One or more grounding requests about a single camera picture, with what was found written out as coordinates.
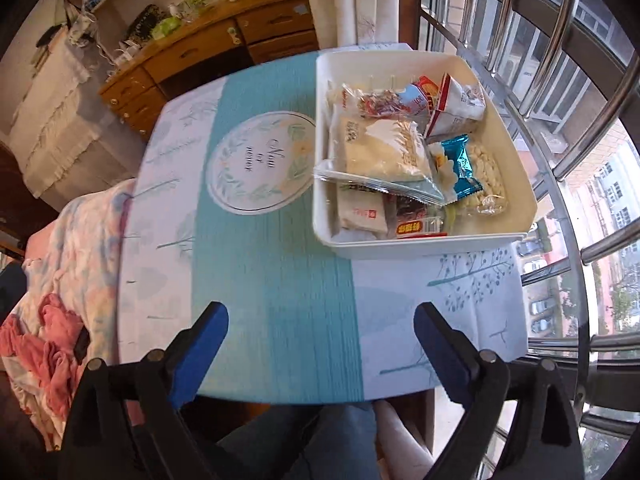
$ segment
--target circular label on tablecloth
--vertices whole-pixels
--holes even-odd
[[[238,124],[207,163],[207,190],[239,215],[293,202],[313,181],[316,124],[297,112],[268,112]]]

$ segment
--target metal screw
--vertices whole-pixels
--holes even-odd
[[[153,362],[161,361],[163,357],[164,357],[164,350],[161,350],[159,348],[156,348],[155,350],[150,351],[146,355],[146,358]]]
[[[493,350],[481,350],[480,358],[485,363],[495,363],[498,360],[498,356],[495,354]]]
[[[91,359],[86,365],[86,367],[89,368],[89,370],[91,370],[92,372],[95,372],[101,366],[102,366],[102,359],[97,357]]]
[[[553,362],[551,359],[542,359],[542,367],[547,372],[552,372],[553,370],[556,369],[556,363]]]

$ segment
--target wooden drawer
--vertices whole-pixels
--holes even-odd
[[[249,54],[255,64],[266,63],[281,57],[294,56],[318,50],[318,39],[314,30],[295,32],[280,38],[249,45]]]
[[[153,56],[143,66],[156,82],[209,57],[242,44],[234,20],[225,20],[178,41]]]
[[[314,28],[308,0],[288,0],[238,14],[238,25],[247,43],[268,40]]]
[[[134,97],[139,96],[142,92],[155,85],[156,83],[154,83],[149,74],[138,67],[129,75],[124,76],[107,88],[103,92],[102,98],[112,110],[119,110]]]
[[[164,94],[154,86],[122,107],[118,113],[129,126],[148,139],[165,104]]]

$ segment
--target white plastic bin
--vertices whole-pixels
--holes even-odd
[[[361,88],[388,88],[392,82],[403,88],[413,78],[426,75],[440,83],[448,72],[462,84],[478,80],[466,62],[449,54],[418,51],[331,52],[316,63],[316,164],[327,158],[331,113],[327,92],[342,83]],[[412,258],[430,254],[490,250],[521,240],[531,228],[537,203],[527,173],[504,123],[489,96],[484,94],[486,113],[472,135],[494,155],[507,194],[508,208],[493,217],[456,219],[454,235],[437,238],[334,242],[338,222],[335,184],[314,181],[313,227],[320,242],[350,259]]]

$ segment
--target blue snack package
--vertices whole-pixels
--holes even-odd
[[[474,177],[474,170],[466,154],[468,140],[467,135],[461,135],[427,146],[433,157],[439,187],[446,203],[482,191],[482,184]]]

